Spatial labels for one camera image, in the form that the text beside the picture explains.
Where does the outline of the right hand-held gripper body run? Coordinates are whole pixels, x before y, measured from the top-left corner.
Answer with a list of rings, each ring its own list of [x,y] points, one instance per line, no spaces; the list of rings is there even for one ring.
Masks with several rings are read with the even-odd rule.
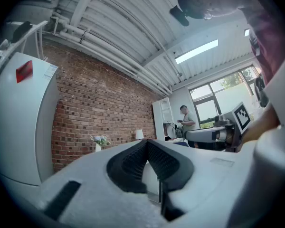
[[[227,152],[237,152],[242,142],[242,135],[250,124],[250,116],[243,102],[233,110],[215,117],[215,129],[212,138],[216,142],[224,142]]]

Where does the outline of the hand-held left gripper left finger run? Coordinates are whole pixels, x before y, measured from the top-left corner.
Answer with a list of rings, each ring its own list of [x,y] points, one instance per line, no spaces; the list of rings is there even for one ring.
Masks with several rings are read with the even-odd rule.
[[[71,228],[162,228],[167,224],[159,207],[147,194],[125,192],[108,177],[109,160],[134,146],[137,142],[121,144],[87,154],[75,160],[39,187],[39,209],[48,217],[61,206],[56,200],[69,183],[78,183],[74,196],[58,215],[57,221]]]

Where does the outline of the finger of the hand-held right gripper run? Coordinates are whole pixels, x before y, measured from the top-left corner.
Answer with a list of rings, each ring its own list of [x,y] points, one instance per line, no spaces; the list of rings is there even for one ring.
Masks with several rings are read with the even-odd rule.
[[[186,131],[184,138],[192,142],[216,142],[220,138],[220,132],[225,133],[225,127],[210,127],[204,129]]]

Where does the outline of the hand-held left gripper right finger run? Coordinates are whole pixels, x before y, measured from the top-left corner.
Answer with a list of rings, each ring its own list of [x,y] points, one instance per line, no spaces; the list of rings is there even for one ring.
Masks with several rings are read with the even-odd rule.
[[[149,140],[149,162],[162,183],[158,228],[249,228],[244,196],[253,165],[255,141],[238,153],[218,152]]]

